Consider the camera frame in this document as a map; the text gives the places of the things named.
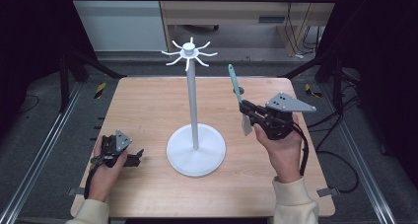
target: wall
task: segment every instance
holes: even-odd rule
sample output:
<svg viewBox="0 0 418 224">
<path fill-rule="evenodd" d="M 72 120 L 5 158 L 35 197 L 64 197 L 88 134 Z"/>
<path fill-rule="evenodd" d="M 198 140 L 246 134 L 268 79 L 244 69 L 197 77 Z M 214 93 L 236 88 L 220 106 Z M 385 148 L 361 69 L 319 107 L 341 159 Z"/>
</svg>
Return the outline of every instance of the wall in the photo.
<svg viewBox="0 0 418 224">
<path fill-rule="evenodd" d="M 74 1 L 95 51 L 167 50 L 157 1 Z"/>
</svg>

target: wooden table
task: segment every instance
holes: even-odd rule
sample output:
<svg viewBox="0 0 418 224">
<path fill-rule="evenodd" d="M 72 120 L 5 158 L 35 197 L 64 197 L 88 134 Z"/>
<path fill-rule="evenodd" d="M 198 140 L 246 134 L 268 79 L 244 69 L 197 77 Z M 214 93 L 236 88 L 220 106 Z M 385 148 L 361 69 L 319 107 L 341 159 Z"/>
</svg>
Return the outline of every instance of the wooden table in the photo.
<svg viewBox="0 0 418 224">
<path fill-rule="evenodd" d="M 280 91 L 295 96 L 291 82 L 281 78 L 238 78 L 243 99 L 264 106 Z M 108 199 L 110 217 L 269 217 L 273 215 L 275 172 L 267 152 L 254 132 L 244 136 L 242 114 L 230 78 L 196 78 L 199 123 L 217 129 L 225 139 L 224 162 L 212 174 L 189 178 L 169 163 L 167 143 L 180 127 L 190 124 L 187 80 L 172 78 L 123 78 L 108 109 L 101 135 L 117 129 L 133 139 L 130 154 L 145 149 L 139 167 L 124 168 Z M 310 142 L 305 171 L 310 196 L 319 203 L 319 215 L 335 208 L 330 196 L 318 197 L 326 187 L 304 118 L 300 126 Z M 80 187 L 83 187 L 88 175 Z M 75 197 L 71 214 L 82 201 Z"/>
</svg>

